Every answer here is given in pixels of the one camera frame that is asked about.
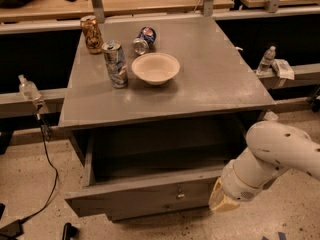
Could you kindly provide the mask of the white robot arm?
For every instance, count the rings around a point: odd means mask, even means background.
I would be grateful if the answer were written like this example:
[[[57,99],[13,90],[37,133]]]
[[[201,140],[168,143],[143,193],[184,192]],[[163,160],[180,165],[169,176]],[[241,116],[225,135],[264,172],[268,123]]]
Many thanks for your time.
[[[231,211],[252,201],[288,169],[320,180],[320,145],[303,130],[276,121],[260,121],[246,133],[247,147],[230,160],[217,179],[209,208]]]

